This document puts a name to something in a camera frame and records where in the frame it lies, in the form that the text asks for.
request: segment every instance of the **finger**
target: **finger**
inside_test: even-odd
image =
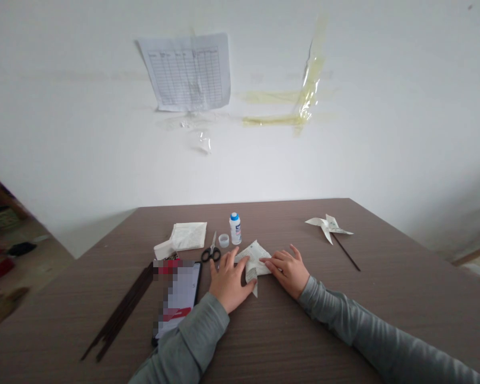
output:
[[[252,291],[254,291],[254,287],[256,286],[257,282],[258,282],[258,279],[253,279],[249,281],[249,283],[245,287],[242,288],[246,293],[245,295],[246,298],[247,296],[249,296],[250,293],[252,293]]]
[[[239,247],[235,247],[235,249],[233,249],[233,250],[231,251],[231,253],[229,254],[229,259],[228,259],[228,263],[227,263],[228,268],[233,268],[233,267],[234,267],[234,265],[235,265],[235,256],[236,256],[236,254],[238,253],[238,250],[239,250],[239,249],[240,249]]]
[[[286,282],[286,276],[284,276],[283,273],[279,269],[277,269],[277,267],[272,264],[271,261],[267,261],[265,265],[281,284]]]
[[[267,265],[267,262],[274,264],[277,268],[284,269],[285,261],[279,259],[260,259],[261,262],[264,262]]]
[[[245,268],[245,265],[247,264],[247,262],[249,261],[250,259],[250,256],[244,256],[242,257],[242,259],[238,262],[238,264],[236,265],[236,268],[235,269],[238,269],[238,271],[240,273],[242,273],[242,271],[244,270]]]
[[[229,254],[230,252],[220,258],[219,271],[226,270],[226,262],[228,261]]]
[[[284,254],[285,254],[286,256],[288,256],[289,258],[294,259],[294,257],[291,256],[288,252],[286,252],[286,251],[281,251],[281,252],[284,253]]]
[[[302,256],[301,256],[299,250],[298,250],[297,248],[295,248],[295,247],[293,246],[293,244],[290,244],[290,248],[292,249],[293,253],[295,253],[295,258],[296,258],[297,260],[302,261]]]
[[[212,274],[212,278],[217,274],[217,270],[215,269],[215,261],[210,259],[210,273]]]
[[[288,259],[288,256],[285,255],[283,252],[281,251],[276,251],[276,253],[274,253],[272,255],[272,258],[274,259],[280,259],[280,260],[287,260]]]

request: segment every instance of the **white wall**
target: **white wall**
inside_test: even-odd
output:
[[[351,197],[448,255],[480,238],[471,4],[0,1],[0,180],[75,257],[138,206],[326,197]],[[332,76],[319,92],[337,92],[299,138],[242,127],[239,117],[282,107],[234,93],[298,89],[319,11]],[[210,156],[157,125],[168,114],[154,112],[135,44],[192,28],[229,35],[231,118],[212,127]]]

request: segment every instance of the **small cup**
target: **small cup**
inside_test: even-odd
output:
[[[222,234],[219,236],[219,245],[221,248],[229,247],[229,236],[226,234]]]

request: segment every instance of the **dark stick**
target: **dark stick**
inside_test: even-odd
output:
[[[359,269],[359,267],[357,266],[356,262],[350,257],[349,253],[347,252],[347,250],[345,249],[345,247],[343,245],[341,245],[340,241],[338,240],[338,238],[336,238],[336,236],[334,235],[333,232],[331,232],[331,235],[332,237],[334,237],[334,239],[338,242],[338,244],[340,245],[341,249],[343,249],[343,251],[345,252],[345,254],[348,256],[348,258],[350,259],[350,261],[352,262],[352,264],[354,264],[354,267],[356,267],[356,269],[361,272],[361,270]]]
[[[98,353],[96,356],[96,362],[100,362],[101,359],[104,357],[105,353],[108,351],[108,348],[112,345],[114,342],[116,336],[119,334],[121,329],[123,328],[123,325],[126,323],[126,320],[128,320],[129,316],[132,314],[133,310],[139,303],[140,299],[144,296],[145,292],[148,290],[149,285],[153,281],[153,278],[149,279],[147,278],[144,281],[144,284],[142,287],[138,290],[137,294],[133,298],[133,300],[129,303],[129,305],[125,308],[124,312],[122,313],[121,318],[118,320],[118,322],[114,325],[114,327],[110,330],[110,332],[105,336],[106,343],[101,348],[101,351]]]
[[[142,286],[147,274],[149,273],[149,270],[150,270],[149,266],[147,268],[144,268],[144,270],[139,275],[139,277],[137,277],[137,280],[135,280],[135,282],[133,283],[133,285],[130,288],[130,290],[128,291],[128,293],[123,297],[123,300],[121,300],[121,302],[119,303],[119,305],[115,309],[114,313],[112,313],[112,315],[109,317],[109,319],[107,320],[107,322],[105,323],[105,325],[103,326],[101,331],[98,333],[98,335],[93,340],[93,342],[88,347],[88,349],[85,351],[84,355],[82,356],[82,358],[80,360],[85,359],[87,357],[87,355],[89,354],[89,352],[91,351],[91,349],[94,348],[94,346],[96,346],[98,344],[100,339],[110,331],[110,329],[113,327],[113,325],[116,323],[117,319],[119,318],[119,316],[123,312],[124,308],[135,297],[136,292]]]

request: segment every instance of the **bundle of sticks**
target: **bundle of sticks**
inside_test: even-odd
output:
[[[91,345],[85,351],[84,356],[80,359],[81,361],[87,357],[92,348],[94,348],[101,340],[105,342],[105,345],[101,348],[101,351],[96,356],[96,361],[100,362],[107,352],[108,348],[114,342],[114,339],[119,334],[121,328],[128,320],[128,317],[131,315],[137,304],[139,303],[142,296],[148,290],[149,285],[153,281],[153,262],[144,268],[140,276],[135,280],[132,287],[123,298],[121,303],[117,306],[112,316],[107,320],[101,331],[98,333],[96,338],[93,340]]]

